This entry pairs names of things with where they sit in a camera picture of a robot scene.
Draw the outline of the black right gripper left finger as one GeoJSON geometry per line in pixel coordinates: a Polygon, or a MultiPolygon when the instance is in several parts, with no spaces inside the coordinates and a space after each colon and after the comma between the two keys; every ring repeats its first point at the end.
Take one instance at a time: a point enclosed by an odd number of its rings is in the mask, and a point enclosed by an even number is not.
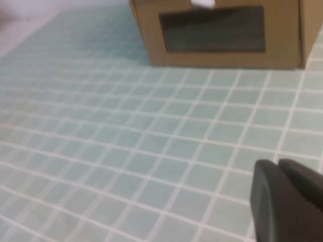
{"type": "Polygon", "coordinates": [[[254,165],[250,194],[256,241],[322,241],[322,212],[270,160],[254,165]]]}

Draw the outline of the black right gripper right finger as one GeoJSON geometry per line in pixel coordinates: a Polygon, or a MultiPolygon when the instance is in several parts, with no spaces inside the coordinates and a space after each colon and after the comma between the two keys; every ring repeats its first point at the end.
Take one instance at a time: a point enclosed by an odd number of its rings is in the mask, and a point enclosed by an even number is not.
{"type": "Polygon", "coordinates": [[[322,212],[322,174],[292,159],[280,159],[279,168],[296,190],[322,212]]]}

